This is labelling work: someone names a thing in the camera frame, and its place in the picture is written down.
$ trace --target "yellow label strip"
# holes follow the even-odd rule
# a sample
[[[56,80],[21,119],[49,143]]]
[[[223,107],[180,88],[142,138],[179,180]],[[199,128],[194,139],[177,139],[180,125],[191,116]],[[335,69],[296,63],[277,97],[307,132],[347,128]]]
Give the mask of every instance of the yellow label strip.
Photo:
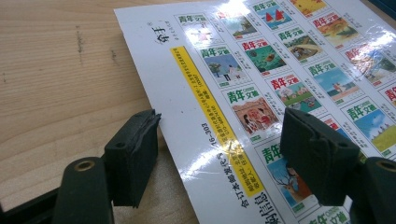
[[[219,144],[228,155],[230,164],[242,184],[245,193],[248,197],[251,197],[261,192],[264,190],[264,185],[256,174],[245,150],[239,144],[233,129],[224,117],[210,89],[206,86],[189,53],[184,47],[172,48],[171,51],[184,78],[186,78],[195,98],[204,111],[210,126],[214,130]]]

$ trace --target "magazine cover thumbnail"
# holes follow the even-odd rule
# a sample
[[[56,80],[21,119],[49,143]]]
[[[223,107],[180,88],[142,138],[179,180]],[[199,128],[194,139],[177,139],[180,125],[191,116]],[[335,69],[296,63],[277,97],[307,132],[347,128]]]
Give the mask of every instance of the magazine cover thumbnail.
[[[250,77],[227,47],[209,47],[198,51],[219,87],[230,87],[250,81]]]
[[[260,34],[248,18],[242,13],[221,11],[218,12],[218,18],[222,21],[233,38],[237,40],[246,39]]]
[[[354,46],[345,51],[345,55],[374,87],[387,84],[396,78],[395,64],[379,49],[369,44]]]
[[[194,46],[223,42],[219,33],[204,14],[177,15],[176,19]]]
[[[362,99],[343,112],[385,158],[395,154],[396,125],[371,99]]]
[[[279,152],[279,143],[271,141],[256,148],[277,189],[297,217],[313,206],[318,207],[318,199],[305,181]]]
[[[323,0],[290,0],[290,2],[306,17],[310,18],[327,10],[329,6]]]
[[[277,37],[300,63],[308,63],[326,55],[326,52],[300,27],[277,33]]]
[[[312,23],[336,49],[356,43],[361,37],[355,28],[335,12],[319,17]]]
[[[267,80],[282,103],[312,115],[326,111],[311,91],[293,74]]]
[[[239,45],[264,77],[290,69],[263,38],[241,42]]]
[[[252,143],[280,133],[278,117],[254,85],[223,92]]]
[[[261,2],[251,8],[271,30],[277,30],[295,23],[275,1]]]
[[[341,105],[364,92],[331,60],[314,63],[304,68],[332,100]]]

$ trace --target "clamp jaw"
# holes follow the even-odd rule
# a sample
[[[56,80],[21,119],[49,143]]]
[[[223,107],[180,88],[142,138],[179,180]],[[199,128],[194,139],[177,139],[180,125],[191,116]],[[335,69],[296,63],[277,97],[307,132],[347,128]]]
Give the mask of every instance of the clamp jaw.
[[[360,149],[314,116],[286,108],[280,152],[323,205],[353,203],[352,223],[396,223],[396,162]]]
[[[58,189],[9,211],[0,209],[0,223],[107,224],[114,222],[111,202],[137,207],[158,156],[160,116],[154,110],[133,115],[102,158],[71,162]]]

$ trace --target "cartoon illustration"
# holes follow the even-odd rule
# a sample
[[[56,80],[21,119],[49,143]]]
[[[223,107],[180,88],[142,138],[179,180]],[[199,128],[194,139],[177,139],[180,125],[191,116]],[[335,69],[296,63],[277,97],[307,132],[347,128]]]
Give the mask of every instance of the cartoon illustration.
[[[352,40],[359,40],[358,31],[334,12],[313,20],[313,24],[336,49],[352,44]]]
[[[304,61],[323,51],[309,35],[298,36],[291,41],[284,42],[284,45],[298,61]]]
[[[364,94],[353,80],[330,60],[313,64],[305,70],[336,104],[348,102]]]
[[[316,200],[305,181],[285,158],[282,157],[277,161],[271,162],[267,165],[267,168],[290,207],[294,207],[294,212],[298,211],[298,204],[303,203],[304,206],[308,207],[311,201]]]
[[[271,30],[276,30],[294,23],[283,8],[274,1],[262,3],[253,7],[253,9]]]
[[[354,123],[380,152],[396,144],[396,125],[381,110],[354,120]]]
[[[286,65],[285,61],[270,45],[249,49],[245,53],[263,76],[270,75],[271,70]]]
[[[321,107],[321,104],[302,83],[282,87],[279,91],[276,91],[276,94],[285,106],[304,112]]]
[[[396,66],[378,50],[363,52],[350,61],[373,84],[396,72]]]
[[[242,14],[218,13],[227,30],[235,39],[243,39],[259,35],[251,22]]]
[[[249,77],[226,47],[200,49],[204,61],[217,83],[223,86],[248,81]]]
[[[280,133],[279,119],[254,85],[224,91],[251,142]]]
[[[290,2],[307,18],[327,6],[322,0],[290,0]]]

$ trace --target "table surface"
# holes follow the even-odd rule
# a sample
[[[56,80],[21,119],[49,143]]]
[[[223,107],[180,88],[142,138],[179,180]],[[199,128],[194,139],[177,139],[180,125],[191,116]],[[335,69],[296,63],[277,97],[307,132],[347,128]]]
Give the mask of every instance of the table surface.
[[[129,117],[150,109],[113,9],[171,2],[177,0],[0,1],[4,210],[58,188],[67,164],[100,157]],[[114,216],[116,223],[198,223],[160,131],[139,208],[115,207]]]

